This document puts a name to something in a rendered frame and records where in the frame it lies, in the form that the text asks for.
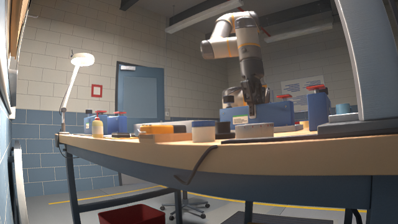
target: lamp head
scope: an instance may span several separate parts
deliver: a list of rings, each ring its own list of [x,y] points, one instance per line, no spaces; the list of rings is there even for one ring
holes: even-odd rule
[[[73,54],[71,63],[74,66],[79,65],[80,67],[90,66],[94,64],[94,56],[89,53]]]

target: blue door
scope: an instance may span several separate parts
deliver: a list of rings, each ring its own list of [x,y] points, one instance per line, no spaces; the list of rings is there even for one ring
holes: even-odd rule
[[[127,112],[127,131],[133,124],[164,120],[164,69],[118,63],[116,74],[116,111]]]

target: red cable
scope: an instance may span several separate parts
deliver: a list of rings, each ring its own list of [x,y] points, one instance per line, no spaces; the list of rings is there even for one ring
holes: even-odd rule
[[[241,12],[244,12],[244,10],[241,7],[238,7],[237,9],[239,9],[239,11],[241,11]],[[269,37],[271,36],[264,28],[262,28],[262,27],[260,27],[260,28],[265,34],[267,34],[267,36],[269,36]]]

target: glue bottle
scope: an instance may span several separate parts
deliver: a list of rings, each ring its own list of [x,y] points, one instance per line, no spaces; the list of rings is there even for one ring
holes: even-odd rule
[[[97,113],[97,117],[93,121],[91,125],[91,133],[93,138],[103,138],[104,137],[104,124],[98,117],[98,113],[105,113],[106,111],[95,111]]]

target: robotic arm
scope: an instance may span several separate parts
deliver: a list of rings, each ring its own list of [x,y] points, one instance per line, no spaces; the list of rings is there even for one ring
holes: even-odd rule
[[[260,79],[264,76],[259,44],[259,19],[253,11],[234,12],[217,19],[210,40],[200,44],[204,59],[238,57],[243,98],[249,106],[249,117],[256,117],[256,104],[266,102],[265,88]]]

